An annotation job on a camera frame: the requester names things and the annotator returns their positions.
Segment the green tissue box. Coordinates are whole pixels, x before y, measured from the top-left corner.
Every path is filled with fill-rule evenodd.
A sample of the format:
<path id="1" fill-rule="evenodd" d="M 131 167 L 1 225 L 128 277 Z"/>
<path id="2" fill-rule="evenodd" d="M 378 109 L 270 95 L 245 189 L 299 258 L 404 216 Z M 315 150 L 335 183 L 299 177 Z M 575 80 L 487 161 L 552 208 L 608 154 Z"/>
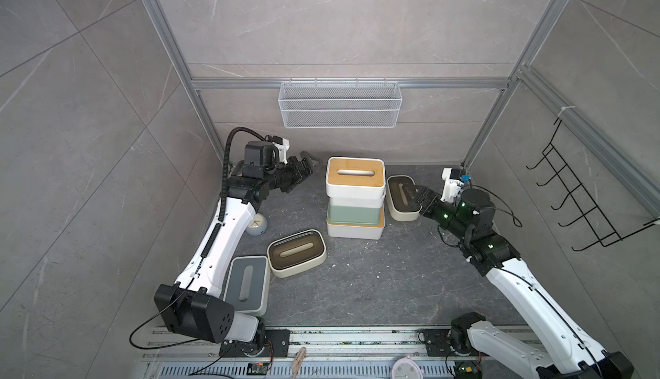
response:
<path id="1" fill-rule="evenodd" d="M 376 226 L 381 223 L 381 207 L 351 207 L 328 205 L 327 221 L 330 224 Z"/>

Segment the large bamboo lid tissue box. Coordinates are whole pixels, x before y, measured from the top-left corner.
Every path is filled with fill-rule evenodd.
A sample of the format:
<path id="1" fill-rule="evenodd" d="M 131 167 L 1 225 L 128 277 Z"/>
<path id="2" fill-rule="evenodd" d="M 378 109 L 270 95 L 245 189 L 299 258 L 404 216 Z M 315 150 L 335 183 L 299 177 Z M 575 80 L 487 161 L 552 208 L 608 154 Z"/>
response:
<path id="1" fill-rule="evenodd" d="M 376 225 L 335 224 L 327 220 L 328 236 L 339 238 L 379 240 L 385 228 L 385 214 L 379 211 L 379 223 Z"/>

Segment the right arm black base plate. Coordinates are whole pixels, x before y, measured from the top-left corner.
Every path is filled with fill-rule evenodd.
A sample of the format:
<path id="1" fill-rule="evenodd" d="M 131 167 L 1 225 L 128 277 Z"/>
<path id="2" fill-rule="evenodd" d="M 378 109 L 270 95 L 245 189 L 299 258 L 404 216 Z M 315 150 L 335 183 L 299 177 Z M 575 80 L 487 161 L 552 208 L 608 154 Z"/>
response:
<path id="1" fill-rule="evenodd" d="M 427 328 L 418 332 L 418 341 L 429 357 L 445 357 L 466 349 L 466 334 L 458 327 Z"/>

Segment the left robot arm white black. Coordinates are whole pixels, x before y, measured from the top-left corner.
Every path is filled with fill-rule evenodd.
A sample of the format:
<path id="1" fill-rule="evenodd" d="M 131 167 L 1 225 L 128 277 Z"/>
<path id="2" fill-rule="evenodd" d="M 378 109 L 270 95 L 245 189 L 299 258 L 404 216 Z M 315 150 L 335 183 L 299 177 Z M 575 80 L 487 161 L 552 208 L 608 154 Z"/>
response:
<path id="1" fill-rule="evenodd" d="M 289 193 L 320 161 L 309 152 L 287 156 L 281 138 L 250 141 L 244 159 L 225 174 L 216 216 L 194 257 L 171 285 L 158 287 L 158 315 L 173 334 L 212 343 L 261 343 L 263 324 L 223 301 L 223 281 L 243 233 L 275 189 Z"/>

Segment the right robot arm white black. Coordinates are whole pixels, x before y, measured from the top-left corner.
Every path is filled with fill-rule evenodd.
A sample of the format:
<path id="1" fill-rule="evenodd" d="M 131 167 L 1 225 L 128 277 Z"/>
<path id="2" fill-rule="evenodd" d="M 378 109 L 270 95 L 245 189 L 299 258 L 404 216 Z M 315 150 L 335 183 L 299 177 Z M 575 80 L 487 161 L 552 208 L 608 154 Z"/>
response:
<path id="1" fill-rule="evenodd" d="M 630 378 L 632 362 L 609 352 L 587 334 L 543 288 L 518 251 L 493 228 L 497 210 L 488 192 L 460 190 L 453 201 L 417 185 L 404 189 L 410 206 L 457 238 L 457 248 L 479 274 L 513 305 L 542 347 L 502 332 L 483 315 L 467 313 L 451 323 L 457 355 L 485 353 L 524 378 Z"/>

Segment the small bamboo lid tissue box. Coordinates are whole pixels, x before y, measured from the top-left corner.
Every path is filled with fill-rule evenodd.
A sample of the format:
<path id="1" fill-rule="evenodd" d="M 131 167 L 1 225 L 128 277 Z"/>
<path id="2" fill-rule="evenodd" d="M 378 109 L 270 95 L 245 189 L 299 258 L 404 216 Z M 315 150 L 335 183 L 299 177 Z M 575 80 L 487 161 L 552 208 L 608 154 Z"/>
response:
<path id="1" fill-rule="evenodd" d="M 381 209 L 385 201 L 385 195 L 375 199 L 331 197 L 329 204 L 334 207 L 356 207 L 367 209 Z"/>

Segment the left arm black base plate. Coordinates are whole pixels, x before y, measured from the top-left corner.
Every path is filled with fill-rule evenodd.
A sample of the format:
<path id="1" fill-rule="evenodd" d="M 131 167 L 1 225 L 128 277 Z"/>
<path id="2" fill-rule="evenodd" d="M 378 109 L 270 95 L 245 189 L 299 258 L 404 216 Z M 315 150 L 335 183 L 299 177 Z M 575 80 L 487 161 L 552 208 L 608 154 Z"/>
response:
<path id="1" fill-rule="evenodd" d="M 223 358 L 285 358 L 290 347 L 290 334 L 287 329 L 267 329 L 258 332 L 251 342 L 225 341 L 219 355 Z"/>

